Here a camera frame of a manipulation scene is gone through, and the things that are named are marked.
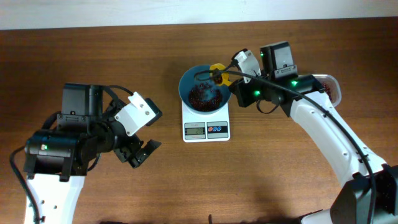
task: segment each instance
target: white digital scale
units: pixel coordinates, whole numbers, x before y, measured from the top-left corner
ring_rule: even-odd
[[[185,142],[228,141],[228,104],[216,111],[198,113],[182,102],[182,137]]]

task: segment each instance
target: kitchen scale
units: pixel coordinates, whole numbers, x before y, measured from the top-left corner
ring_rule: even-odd
[[[228,87],[212,84],[213,90],[220,90],[222,101],[218,109],[209,112],[195,110],[188,100],[188,95],[195,85],[204,83],[193,78],[200,71],[209,70],[210,65],[198,65],[187,72],[180,80],[179,92],[182,100],[182,139],[185,142],[228,141],[231,137],[229,128],[228,100],[231,92]]]

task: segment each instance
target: white wall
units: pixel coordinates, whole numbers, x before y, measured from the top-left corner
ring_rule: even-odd
[[[0,29],[398,16],[398,0],[0,0]]]

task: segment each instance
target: table surface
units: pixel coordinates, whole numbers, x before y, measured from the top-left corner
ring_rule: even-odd
[[[207,223],[209,214],[215,223],[239,223],[328,209],[337,178],[281,109],[260,114],[232,97],[228,142],[184,143],[178,82],[194,65],[227,64],[243,48],[288,40],[299,73],[337,78],[343,99],[336,109],[395,165],[397,25],[397,18],[373,18],[0,31],[1,222],[22,223],[25,213],[9,154],[60,110],[66,82],[122,85],[163,111],[138,132],[161,147],[134,170],[112,152],[103,155],[86,177],[73,223]],[[22,169],[24,156],[16,160]]]

